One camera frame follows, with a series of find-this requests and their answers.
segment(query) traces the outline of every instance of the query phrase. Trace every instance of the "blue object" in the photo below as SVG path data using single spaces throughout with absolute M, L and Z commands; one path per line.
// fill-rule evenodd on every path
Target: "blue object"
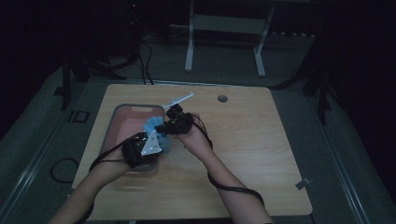
M 148 119 L 146 124 L 143 126 L 143 129 L 146 131 L 146 133 L 150 134 L 152 131 L 155 131 L 155 127 L 159 125 L 163 125 L 163 117 L 152 117 Z M 161 149 L 163 150 L 163 152 L 168 152 L 171 149 L 170 140 L 164 133 L 156 134 Z

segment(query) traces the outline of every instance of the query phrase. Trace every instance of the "gray floor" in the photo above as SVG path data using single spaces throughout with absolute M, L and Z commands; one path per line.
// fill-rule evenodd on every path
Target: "gray floor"
M 197 39 L 193 70 L 184 72 L 185 39 L 178 35 L 170 43 L 158 42 L 155 35 L 147 38 L 152 48 L 149 71 L 155 84 L 171 82 L 208 83 L 268 87 L 295 75 L 313 38 L 270 35 L 262 53 L 267 77 L 257 76 L 252 49 L 218 42 L 219 47 Z M 149 50 L 142 47 L 146 60 Z M 106 86 L 110 83 L 142 83 L 140 65 L 119 71 L 126 81 L 92 76 L 88 83 L 73 83 L 73 101 L 61 112 L 62 99 L 52 95 L 61 85 L 58 71 L 49 77 L 41 91 L 29 104 L 20 119 L 3 138 L 0 149 L 1 204 L 10 212 L 2 223 L 45 223 L 71 193 L 71 184 L 61 184 L 50 178 L 50 168 L 58 160 L 80 160 Z M 304 81 L 283 91 L 272 91 L 295 159 L 303 178 L 312 181 L 306 188 L 313 205 L 312 217 L 275 217 L 276 223 L 396 223 L 396 208 L 388 196 L 364 146 L 345 111 L 329 97 L 332 110 L 327 111 L 327 126 L 322 126 L 315 114 L 318 97 L 302 94 Z M 72 110 L 90 112 L 86 123 L 68 122 Z M 39 150 L 37 172 L 28 185 L 16 185 L 29 162 Z M 339 159 L 341 167 L 334 158 Z M 62 179 L 73 179 L 76 167 L 65 163 L 56 170 Z M 25 190 L 15 203 L 7 198 L 15 187 Z M 350 199 L 356 196 L 360 204 Z M 138 223 L 230 223 L 230 220 L 138 221 Z

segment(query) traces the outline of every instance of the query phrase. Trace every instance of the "forearm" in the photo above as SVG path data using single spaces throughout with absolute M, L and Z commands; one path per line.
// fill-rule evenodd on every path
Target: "forearm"
M 213 179 L 222 186 L 246 188 L 215 153 L 202 159 L 202 162 Z M 263 204 L 255 196 L 222 189 L 218 192 L 235 224 L 272 223 Z
M 104 184 L 96 182 L 94 175 L 88 174 L 49 223 L 76 223 L 79 221 L 91 208 L 97 194 L 104 186 Z

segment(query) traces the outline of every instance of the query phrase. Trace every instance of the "table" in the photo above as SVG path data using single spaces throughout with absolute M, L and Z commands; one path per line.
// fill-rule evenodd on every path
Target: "table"
M 232 86 L 108 86 L 78 167 L 73 188 L 88 173 L 106 136 L 114 108 L 121 104 L 164 105 L 194 93 L 180 105 L 198 112 L 214 150 L 230 170 L 265 200 L 271 216 L 309 215 L 312 205 L 288 138 L 266 88 Z M 219 95 L 228 98 L 226 103 Z M 141 220 L 228 217 L 206 169 L 178 140 L 162 154 L 152 177 L 124 176 L 97 196 L 90 220 Z

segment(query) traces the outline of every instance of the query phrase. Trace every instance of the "black wire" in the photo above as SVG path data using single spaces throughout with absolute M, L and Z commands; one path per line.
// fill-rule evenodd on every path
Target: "black wire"
M 110 154 L 111 152 L 115 151 L 117 148 L 121 147 L 125 142 L 129 141 L 130 139 L 136 138 L 137 136 L 139 136 L 139 134 L 141 134 L 141 133 L 136 133 L 136 134 L 132 135 L 131 137 L 126 138 L 125 140 L 123 140 L 118 145 L 114 146 L 113 148 L 111 148 L 108 151 L 106 151 L 106 152 L 102 153 L 101 155 L 99 155 L 98 158 L 96 158 L 96 160 L 94 160 L 93 163 L 91 164 L 90 171 L 93 169 L 93 167 L 95 167 L 97 164 L 102 162 L 102 159 L 104 159 L 106 156 L 108 156 L 108 154 Z
M 196 116 L 196 115 L 194 115 L 194 114 L 191 114 L 191 115 L 193 115 L 194 117 L 196 117 L 196 118 L 198 118 L 198 120 L 200 121 L 200 123 L 202 124 L 202 127 L 204 128 L 204 130 L 205 130 L 205 134 L 207 135 L 207 130 L 206 130 L 206 127 L 205 127 L 205 124 L 204 124 L 204 122 L 198 117 L 198 116 Z
M 207 142 L 209 143 L 210 147 L 211 147 L 212 150 L 213 150 L 213 143 L 212 143 L 212 140 L 210 140 L 210 138 L 209 138 L 209 136 L 207 135 L 207 133 L 205 132 L 205 130 L 204 130 L 199 124 L 197 124 L 197 123 L 195 123 L 195 122 L 193 123 L 193 125 L 194 125 L 195 127 L 197 127 L 199 131 L 201 131 L 201 133 L 204 135 L 204 137 L 206 138 Z
M 264 205 L 264 199 L 262 198 L 262 196 L 260 195 L 259 192 L 257 192 L 256 190 L 253 189 L 245 189 L 245 188 L 239 188 L 239 187 L 226 187 L 223 186 L 221 184 L 219 184 L 218 182 L 216 182 L 215 179 L 213 179 L 213 177 L 210 175 L 210 173 L 207 173 L 207 178 L 209 178 L 210 183 L 215 186 L 218 189 L 222 189 L 222 190 L 226 190 L 226 191 L 235 191 L 235 192 L 240 192 L 240 193 L 247 193 L 247 194 L 251 194 L 253 196 L 256 196 L 256 198 L 259 199 L 259 201 L 262 203 L 262 205 Z
M 151 83 L 151 85 L 154 85 L 154 82 L 152 81 L 151 76 L 149 75 L 149 61 L 151 59 L 151 47 L 148 44 L 146 44 L 145 42 L 142 42 L 142 44 L 144 46 L 148 47 L 148 50 L 149 50 L 148 61 L 146 62 L 146 75 L 147 75 L 148 80 Z
M 103 160 L 103 161 L 99 161 L 99 162 L 104 162 L 104 161 L 127 161 L 127 159 L 122 159 L 122 160 Z
M 139 58 L 140 63 L 142 64 L 142 79 L 143 79 L 143 84 L 146 85 L 146 79 L 145 79 L 145 65 L 143 64 L 143 60 L 142 60 L 142 57 L 140 56 L 140 54 L 139 54 L 138 58 Z
M 61 162 L 64 162 L 64 161 L 72 161 L 72 162 L 76 165 L 76 167 L 78 168 L 78 162 L 77 162 L 76 160 L 74 160 L 73 158 L 63 158 L 63 159 L 61 159 L 61 160 L 56 161 L 56 162 L 51 166 L 51 168 L 50 168 L 50 170 L 49 170 L 49 175 L 50 175 L 50 177 L 51 177 L 54 181 L 56 181 L 56 182 L 58 182 L 58 183 L 62 183 L 62 184 L 73 183 L 73 180 L 62 180 L 62 179 L 59 179 L 58 177 L 55 176 L 55 173 L 53 173 L 53 170 L 55 169 L 55 167 L 56 167 L 57 165 L 59 165 Z

